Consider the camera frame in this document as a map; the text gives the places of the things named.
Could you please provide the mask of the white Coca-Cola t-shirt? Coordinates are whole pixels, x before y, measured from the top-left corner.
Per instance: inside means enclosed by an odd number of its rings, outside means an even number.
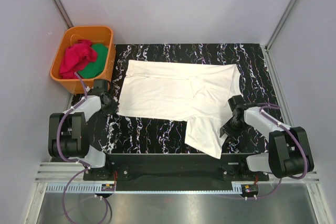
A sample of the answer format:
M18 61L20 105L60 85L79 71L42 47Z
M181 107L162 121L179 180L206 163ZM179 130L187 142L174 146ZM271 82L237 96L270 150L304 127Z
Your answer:
M228 100L240 95L236 65L130 60L119 96L118 114L185 121L185 143L219 159L232 117Z

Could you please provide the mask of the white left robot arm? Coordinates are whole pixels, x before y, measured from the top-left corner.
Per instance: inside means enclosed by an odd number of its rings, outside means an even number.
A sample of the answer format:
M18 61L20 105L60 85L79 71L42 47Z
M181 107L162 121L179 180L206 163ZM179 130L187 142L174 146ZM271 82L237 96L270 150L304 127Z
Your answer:
M106 155L90 144L87 122L99 111L107 115L117 112L119 103L113 99L111 88L110 81L96 79L75 105L49 117L49 155L95 168L95 174L103 180L113 175L113 167L106 163Z

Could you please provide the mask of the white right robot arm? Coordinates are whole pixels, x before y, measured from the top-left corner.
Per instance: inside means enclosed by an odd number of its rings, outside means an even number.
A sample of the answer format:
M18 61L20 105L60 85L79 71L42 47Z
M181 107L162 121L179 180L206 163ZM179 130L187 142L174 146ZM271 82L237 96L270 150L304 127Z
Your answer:
M281 179L303 179L313 171L314 161L307 133L304 128L280 122L267 113L268 109L279 110L271 103L247 103L242 95L228 100L232 117L220 128L220 136L226 135L236 141L249 126L268 140L268 152L246 157L238 167L239 176L250 180L257 172L273 174Z

